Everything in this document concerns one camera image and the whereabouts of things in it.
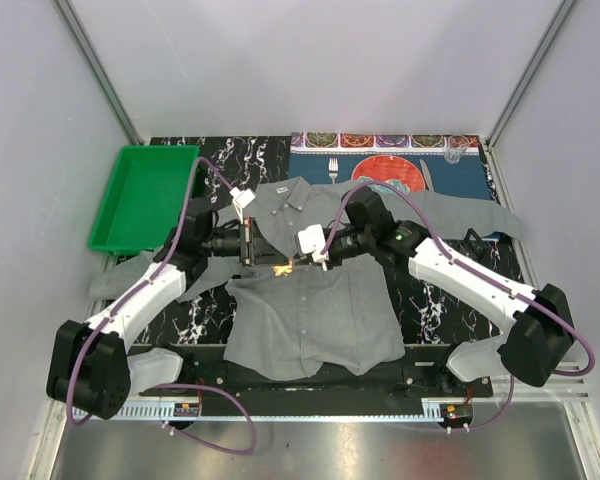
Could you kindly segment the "orange flower brooch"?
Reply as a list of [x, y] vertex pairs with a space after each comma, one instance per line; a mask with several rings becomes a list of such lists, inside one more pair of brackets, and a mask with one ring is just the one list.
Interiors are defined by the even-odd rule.
[[285, 265], [274, 265], [272, 267], [275, 277], [286, 277], [293, 272], [293, 262], [289, 261]]

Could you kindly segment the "grey button shirt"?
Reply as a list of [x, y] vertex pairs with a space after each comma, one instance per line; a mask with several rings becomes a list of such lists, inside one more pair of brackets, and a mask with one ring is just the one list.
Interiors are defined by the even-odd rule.
[[[313, 224], [328, 226], [356, 183], [311, 185], [301, 177], [261, 183], [245, 215], [255, 217], [264, 237], [292, 257], [297, 253], [296, 234]], [[469, 228], [481, 236], [522, 236], [518, 218], [494, 201], [428, 190], [408, 196], [444, 240], [462, 239]], [[96, 277], [91, 298], [121, 296], [144, 274], [153, 255], [142, 252]], [[193, 300], [224, 284], [237, 301], [224, 358], [271, 380], [310, 377], [323, 363], [362, 375], [405, 354], [383, 268], [369, 254], [327, 272], [296, 266], [280, 275], [273, 267], [243, 267], [235, 257], [211, 257], [202, 276], [177, 301]]]

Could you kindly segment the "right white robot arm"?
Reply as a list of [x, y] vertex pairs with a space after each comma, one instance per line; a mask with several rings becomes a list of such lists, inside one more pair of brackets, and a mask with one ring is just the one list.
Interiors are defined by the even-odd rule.
[[348, 226], [310, 225], [299, 231], [296, 256], [303, 265], [329, 270], [364, 254], [453, 295], [485, 316], [496, 337], [450, 347], [434, 371], [434, 384], [456, 396], [471, 381], [509, 374], [542, 387], [575, 340], [566, 296], [547, 284], [536, 289], [505, 278], [455, 251], [426, 219], [397, 221], [368, 183], [347, 192], [338, 211]]

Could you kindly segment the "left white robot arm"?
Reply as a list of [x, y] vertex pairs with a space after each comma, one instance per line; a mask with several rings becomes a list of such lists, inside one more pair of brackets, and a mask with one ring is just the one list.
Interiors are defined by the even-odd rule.
[[200, 279], [210, 258], [234, 258], [241, 267], [289, 262], [254, 217], [237, 210], [224, 224], [218, 219], [208, 200], [190, 200], [138, 281], [100, 313], [59, 327], [46, 383], [49, 398], [110, 419], [128, 397], [159, 385], [176, 396], [194, 388], [196, 372], [173, 348], [130, 354], [141, 331]]

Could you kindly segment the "far black brooch stand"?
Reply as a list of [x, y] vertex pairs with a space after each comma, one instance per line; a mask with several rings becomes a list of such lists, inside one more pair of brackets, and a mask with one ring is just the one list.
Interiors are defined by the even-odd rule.
[[469, 228], [464, 239], [460, 242], [463, 254], [480, 262], [490, 254], [490, 246], [473, 228]]

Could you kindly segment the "silver fork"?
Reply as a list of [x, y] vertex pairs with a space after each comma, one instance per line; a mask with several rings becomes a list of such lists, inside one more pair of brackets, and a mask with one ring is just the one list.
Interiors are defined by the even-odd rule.
[[339, 176], [339, 161], [336, 157], [332, 157], [329, 159], [328, 176], [332, 184], [335, 184], [337, 182]]

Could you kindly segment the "blue patterned placemat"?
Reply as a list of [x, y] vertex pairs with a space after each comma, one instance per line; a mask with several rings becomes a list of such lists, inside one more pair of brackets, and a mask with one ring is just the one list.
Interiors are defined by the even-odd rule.
[[288, 174], [311, 184], [375, 180], [405, 193], [497, 199], [480, 138], [468, 134], [294, 132]]

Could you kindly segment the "red and teal plate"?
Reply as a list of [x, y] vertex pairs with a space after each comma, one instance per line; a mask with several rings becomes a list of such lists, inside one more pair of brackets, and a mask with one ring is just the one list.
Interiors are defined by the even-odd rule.
[[379, 181], [406, 194], [426, 189], [421, 171], [409, 160], [395, 155], [372, 155], [362, 159], [354, 167], [351, 179]]

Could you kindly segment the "silver knife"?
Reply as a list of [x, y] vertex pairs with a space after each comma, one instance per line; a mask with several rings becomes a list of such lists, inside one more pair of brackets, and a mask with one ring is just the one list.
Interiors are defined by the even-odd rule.
[[433, 191], [434, 186], [433, 186], [433, 181], [432, 181], [432, 177], [431, 177], [431, 173], [428, 168], [428, 165], [426, 164], [426, 162], [423, 159], [420, 159], [419, 162], [420, 162], [422, 176], [424, 178], [426, 188], [429, 191]]

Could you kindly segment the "green plastic bin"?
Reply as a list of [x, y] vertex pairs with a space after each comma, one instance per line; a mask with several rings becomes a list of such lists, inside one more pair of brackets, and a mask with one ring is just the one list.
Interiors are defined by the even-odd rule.
[[199, 148], [127, 146], [120, 150], [87, 245], [109, 255], [136, 255], [163, 244], [176, 226]]

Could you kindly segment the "clear drinking glass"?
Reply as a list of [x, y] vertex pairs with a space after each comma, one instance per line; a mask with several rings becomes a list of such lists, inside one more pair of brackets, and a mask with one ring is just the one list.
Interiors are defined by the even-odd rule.
[[444, 159], [449, 164], [457, 164], [469, 148], [471, 141], [464, 135], [450, 135], [447, 137]]

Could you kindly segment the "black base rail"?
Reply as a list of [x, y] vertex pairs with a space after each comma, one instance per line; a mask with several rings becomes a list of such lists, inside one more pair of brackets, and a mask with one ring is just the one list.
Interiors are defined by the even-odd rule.
[[325, 363], [317, 374], [299, 380], [270, 380], [255, 371], [224, 359], [223, 345], [167, 345], [167, 350], [184, 358], [184, 376], [202, 380], [232, 392], [244, 390], [372, 389], [383, 393], [405, 393], [420, 398], [487, 399], [493, 396], [492, 383], [484, 378], [463, 384], [443, 377], [438, 369], [445, 345], [409, 345], [406, 354], [392, 362], [381, 363], [356, 376], [346, 368]]

